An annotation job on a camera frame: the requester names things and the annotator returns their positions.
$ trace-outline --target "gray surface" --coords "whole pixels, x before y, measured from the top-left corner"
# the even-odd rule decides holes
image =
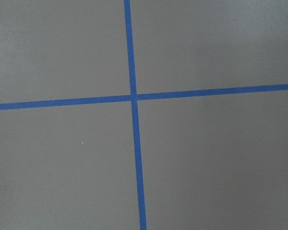
[[[288,83],[288,0],[132,0],[139,93]]]
[[[0,0],[0,103],[129,93],[123,1]]]
[[[149,230],[288,230],[288,92],[139,103]]]
[[[0,230],[139,229],[131,120],[130,103],[0,111]]]

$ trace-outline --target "gray tile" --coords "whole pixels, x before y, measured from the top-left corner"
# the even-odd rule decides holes
[[[131,120],[130,103],[0,111],[0,230],[138,229]]]
[[[288,0],[132,0],[139,93],[288,83]]]
[[[288,229],[288,92],[139,103],[149,230]]]
[[[123,1],[0,0],[0,103],[129,93]]]

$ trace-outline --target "blue tape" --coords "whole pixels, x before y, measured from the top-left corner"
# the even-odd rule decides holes
[[[131,110],[132,110],[133,143],[134,143],[136,182],[137,182],[137,191],[138,191],[140,230],[146,230],[146,213],[145,213],[145,196],[144,196],[143,170],[142,170],[140,126],[139,126],[139,113],[138,113],[138,102],[137,102],[137,92],[136,92],[131,10],[130,10],[129,0],[124,0],[124,9],[125,9],[125,24],[126,24],[129,81],[130,81],[130,94],[131,94]]]
[[[51,101],[38,101],[38,102],[18,102],[18,103],[0,104],[0,110],[39,108],[39,107],[76,105],[76,104],[127,102],[130,100],[131,100],[130,95],[121,95],[121,96],[88,97],[88,98],[75,98],[75,99],[63,99],[63,100],[51,100]]]
[[[154,100],[166,98],[180,98],[180,97],[200,97],[209,95],[221,94],[236,94],[248,92],[268,92],[268,91],[281,91],[288,90],[288,84],[285,85],[262,85],[262,86],[249,86],[237,88],[224,88],[224,89],[211,89],[211,90],[193,90],[181,92],[157,92],[138,94],[138,100]]]

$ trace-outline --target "horizontal blue line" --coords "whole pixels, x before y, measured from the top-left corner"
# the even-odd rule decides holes
[[[281,90],[288,90],[288,84],[249,86],[249,87],[210,89],[210,90],[192,90],[192,91],[181,91],[181,92],[145,93],[145,94],[138,94],[138,100],[154,100],[154,99],[180,98],[180,97],[200,97],[200,96],[209,96],[209,95],[236,94],[236,93],[248,93],[248,92],[268,92],[268,91],[281,91]]]
[[[63,99],[63,100],[37,101],[37,102],[18,102],[18,103],[5,103],[5,104],[3,103],[0,104],[0,110],[39,108],[39,107],[77,105],[77,104],[126,102],[130,100],[131,100],[130,95],[121,95],[121,96],[88,97],[88,98],[75,98],[75,99]]]

